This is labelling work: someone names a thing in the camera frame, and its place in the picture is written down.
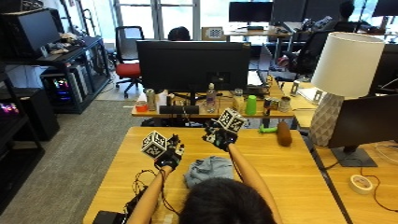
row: computer monitor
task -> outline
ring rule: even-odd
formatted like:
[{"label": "computer monitor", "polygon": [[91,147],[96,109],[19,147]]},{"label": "computer monitor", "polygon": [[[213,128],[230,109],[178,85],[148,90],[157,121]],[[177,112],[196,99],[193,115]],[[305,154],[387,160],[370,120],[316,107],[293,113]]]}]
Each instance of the computer monitor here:
[{"label": "computer monitor", "polygon": [[381,56],[381,61],[375,69],[373,82],[370,84],[370,95],[375,95],[377,93],[397,94],[398,93],[397,78],[398,78],[398,45],[386,44]]},{"label": "computer monitor", "polygon": [[371,16],[398,16],[398,1],[378,0]]},{"label": "computer monitor", "polygon": [[398,94],[346,100],[328,147],[342,166],[377,166],[366,143],[398,140]]},{"label": "computer monitor", "polygon": [[270,21],[273,2],[230,2],[229,21]]},{"label": "computer monitor", "polygon": [[189,92],[190,105],[209,83],[217,91],[246,89],[250,43],[137,41],[143,86]]}]

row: cup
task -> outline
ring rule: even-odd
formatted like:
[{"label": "cup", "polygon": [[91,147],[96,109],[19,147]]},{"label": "cup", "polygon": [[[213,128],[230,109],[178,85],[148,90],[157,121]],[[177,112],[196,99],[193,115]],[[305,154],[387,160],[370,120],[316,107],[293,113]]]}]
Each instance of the cup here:
[{"label": "cup", "polygon": [[249,95],[246,102],[246,115],[254,115],[257,110],[257,98],[254,95]]}]

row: white lampshade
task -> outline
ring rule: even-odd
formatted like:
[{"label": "white lampshade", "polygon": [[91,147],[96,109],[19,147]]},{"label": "white lampshade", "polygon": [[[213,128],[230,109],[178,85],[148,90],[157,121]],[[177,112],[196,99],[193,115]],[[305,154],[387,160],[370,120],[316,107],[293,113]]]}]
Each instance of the white lampshade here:
[{"label": "white lampshade", "polygon": [[383,40],[374,36],[330,33],[312,84],[338,96],[367,95],[383,47]]}]

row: tape roll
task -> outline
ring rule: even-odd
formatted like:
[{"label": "tape roll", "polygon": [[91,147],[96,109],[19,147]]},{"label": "tape roll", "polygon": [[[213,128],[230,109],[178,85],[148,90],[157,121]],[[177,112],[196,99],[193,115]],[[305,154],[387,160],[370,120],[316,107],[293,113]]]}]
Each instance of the tape roll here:
[{"label": "tape roll", "polygon": [[369,194],[373,190],[373,184],[362,175],[350,176],[350,188],[358,194]]},{"label": "tape roll", "polygon": [[136,109],[139,112],[145,112],[148,110],[148,104],[145,101],[139,101],[136,103]]}]

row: green object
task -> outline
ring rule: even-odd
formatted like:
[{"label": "green object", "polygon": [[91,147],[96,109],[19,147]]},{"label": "green object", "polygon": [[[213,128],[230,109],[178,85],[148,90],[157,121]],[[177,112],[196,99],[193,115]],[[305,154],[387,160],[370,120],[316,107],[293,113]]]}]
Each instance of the green object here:
[{"label": "green object", "polygon": [[260,133],[276,133],[277,127],[264,128],[264,124],[260,125],[258,132]]},{"label": "green object", "polygon": [[246,103],[246,115],[254,115],[257,110],[257,98],[254,95],[250,95],[248,97],[248,103]]}]

